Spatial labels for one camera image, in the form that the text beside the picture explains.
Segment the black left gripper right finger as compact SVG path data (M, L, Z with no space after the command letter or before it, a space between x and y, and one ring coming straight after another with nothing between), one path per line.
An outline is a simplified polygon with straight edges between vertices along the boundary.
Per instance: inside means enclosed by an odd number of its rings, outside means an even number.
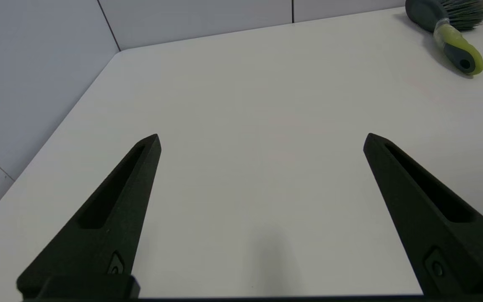
M483 215L390 140L364 154L426 296L483 296Z

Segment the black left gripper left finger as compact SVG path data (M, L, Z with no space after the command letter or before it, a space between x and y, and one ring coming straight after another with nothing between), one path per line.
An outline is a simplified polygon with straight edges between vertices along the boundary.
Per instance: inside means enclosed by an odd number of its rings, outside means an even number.
M161 155L157 134L123 157L17 279L23 296L138 296L132 268Z

